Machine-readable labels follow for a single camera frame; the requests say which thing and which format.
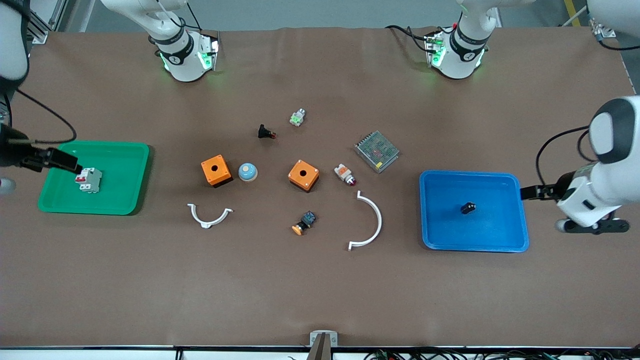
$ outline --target blue button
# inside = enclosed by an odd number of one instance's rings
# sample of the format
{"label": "blue button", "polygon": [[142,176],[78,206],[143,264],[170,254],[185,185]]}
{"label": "blue button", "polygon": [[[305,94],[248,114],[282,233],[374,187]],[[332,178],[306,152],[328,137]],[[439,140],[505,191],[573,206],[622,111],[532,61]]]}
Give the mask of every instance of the blue button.
{"label": "blue button", "polygon": [[246,181],[247,183],[255,180],[258,176],[258,169],[253,166],[251,163],[244,163],[240,165],[240,169],[238,170],[238,176],[240,180]]}

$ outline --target white arc bracket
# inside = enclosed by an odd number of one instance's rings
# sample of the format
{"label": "white arc bracket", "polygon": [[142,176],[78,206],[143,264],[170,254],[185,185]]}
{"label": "white arc bracket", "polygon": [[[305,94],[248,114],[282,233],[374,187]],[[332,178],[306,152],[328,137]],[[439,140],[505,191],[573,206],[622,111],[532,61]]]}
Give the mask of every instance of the white arc bracket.
{"label": "white arc bracket", "polygon": [[208,229],[208,228],[212,227],[213,225],[220,224],[222,222],[222,220],[224,220],[229,213],[233,213],[234,212],[231,209],[225,209],[222,212],[222,215],[220,215],[219,218],[217,218],[216,220],[213,220],[213,221],[206,222],[206,221],[202,221],[202,220],[200,220],[200,218],[198,218],[198,214],[196,213],[196,206],[194,204],[187,204],[187,206],[189,206],[191,208],[191,216],[193,216],[193,218],[196,219],[196,221],[200,223],[200,226],[202,226],[202,229]]}
{"label": "white arc bracket", "polygon": [[378,209],[377,205],[375,205],[375,203],[373,203],[373,201],[369,200],[368,198],[360,196],[360,190],[358,190],[356,199],[366,202],[370,207],[373,208],[373,211],[376,212],[376,216],[378,217],[378,228],[376,229],[376,233],[365,241],[350,241],[348,249],[349,251],[351,251],[351,248],[353,247],[364,246],[372,242],[376,237],[378,237],[378,234],[380,234],[380,229],[382,228],[382,214],[380,213],[380,209]]}

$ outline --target floor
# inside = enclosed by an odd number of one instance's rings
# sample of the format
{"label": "floor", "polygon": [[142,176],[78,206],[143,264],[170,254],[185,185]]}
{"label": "floor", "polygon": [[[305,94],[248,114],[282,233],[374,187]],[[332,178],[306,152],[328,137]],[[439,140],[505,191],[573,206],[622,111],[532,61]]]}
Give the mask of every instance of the floor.
{"label": "floor", "polygon": [[[570,10],[580,10],[585,1],[537,0],[529,6],[501,8],[500,17],[504,27],[558,26],[569,18]],[[220,31],[382,28],[390,24],[419,28],[449,25],[460,16],[455,0],[190,0],[189,3],[203,28]],[[133,21],[109,11],[100,0],[77,0],[77,7],[83,10],[71,20],[69,31],[142,31]],[[176,13],[195,24],[187,8]],[[579,21],[586,26],[586,14]],[[624,34],[619,34],[618,40],[622,46],[640,42]],[[623,59],[630,78],[640,85],[640,50],[623,52]]]}

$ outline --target orange box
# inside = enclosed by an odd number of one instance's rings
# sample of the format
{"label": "orange box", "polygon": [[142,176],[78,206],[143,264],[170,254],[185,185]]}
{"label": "orange box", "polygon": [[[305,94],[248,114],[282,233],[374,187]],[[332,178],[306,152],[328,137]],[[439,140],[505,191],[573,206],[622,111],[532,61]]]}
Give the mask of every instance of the orange box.
{"label": "orange box", "polygon": [[207,178],[207,182],[214,188],[224,185],[234,179],[231,176],[227,163],[222,155],[214,156],[209,160],[203,161],[201,165],[202,171],[204,171],[204,176]]}
{"label": "orange box", "polygon": [[289,181],[298,188],[309,192],[319,176],[320,172],[318,169],[302,160],[298,160],[289,172]]}

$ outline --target blue tray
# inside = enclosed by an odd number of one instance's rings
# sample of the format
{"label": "blue tray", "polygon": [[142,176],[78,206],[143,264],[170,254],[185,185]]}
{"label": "blue tray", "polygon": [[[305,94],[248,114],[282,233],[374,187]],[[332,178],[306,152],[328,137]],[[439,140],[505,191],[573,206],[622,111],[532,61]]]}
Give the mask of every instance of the blue tray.
{"label": "blue tray", "polygon": [[[476,210],[460,212],[467,202]],[[523,252],[520,183],[511,174],[427,170],[420,175],[422,241],[434,250]]]}

